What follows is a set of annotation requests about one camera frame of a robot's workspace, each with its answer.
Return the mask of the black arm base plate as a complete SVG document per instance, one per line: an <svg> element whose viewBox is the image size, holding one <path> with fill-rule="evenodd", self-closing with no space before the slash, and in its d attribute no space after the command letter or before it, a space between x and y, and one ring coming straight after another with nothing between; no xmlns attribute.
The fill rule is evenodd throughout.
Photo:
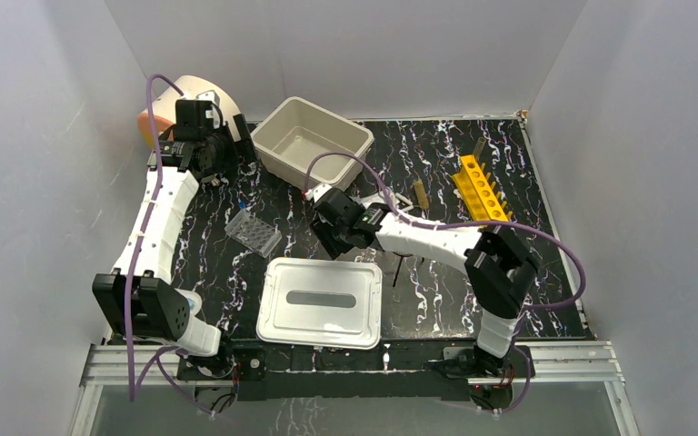
<svg viewBox="0 0 698 436"><path fill-rule="evenodd" d="M369 350L236 340L216 357L181 359L177 378L237 387L240 401L429 397L503 408L514 384L535 374L528 347L494 358L473 338L383 340Z"/></svg>

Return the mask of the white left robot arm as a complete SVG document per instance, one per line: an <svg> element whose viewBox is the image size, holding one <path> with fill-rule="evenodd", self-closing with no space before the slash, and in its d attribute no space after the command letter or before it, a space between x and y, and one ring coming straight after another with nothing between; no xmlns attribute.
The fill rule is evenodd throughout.
<svg viewBox="0 0 698 436"><path fill-rule="evenodd" d="M92 284L113 332L158 341L188 355L214 378L234 369L220 330L192 312L172 282L172 260L184 218L201 184L255 161L246 120L228 96L206 92L174 103L175 123L159 134L147 163L146 189L134 228L112 271Z"/></svg>

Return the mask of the clear glass test tube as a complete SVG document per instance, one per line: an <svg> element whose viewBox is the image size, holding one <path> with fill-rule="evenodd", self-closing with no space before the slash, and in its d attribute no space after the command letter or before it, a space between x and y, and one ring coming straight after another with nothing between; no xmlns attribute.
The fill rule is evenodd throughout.
<svg viewBox="0 0 698 436"><path fill-rule="evenodd" d="M487 139L485 137L480 137L477 139L477 142L474 147L473 151L473 156L475 160L479 160L482 154L483 149L487 145Z"/></svg>

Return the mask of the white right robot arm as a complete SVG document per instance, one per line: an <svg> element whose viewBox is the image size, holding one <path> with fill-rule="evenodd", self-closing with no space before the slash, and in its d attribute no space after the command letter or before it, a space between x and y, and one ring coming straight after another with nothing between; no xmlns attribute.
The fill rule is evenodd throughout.
<svg viewBox="0 0 698 436"><path fill-rule="evenodd" d="M310 227L332 259L354 248L373 248L422 257L463 273L484 312L475 344L477 368L497 376L510 366L514 329L539 270L510 227L452 227L421 220L385 203L364 205L329 184L304 197L315 212Z"/></svg>

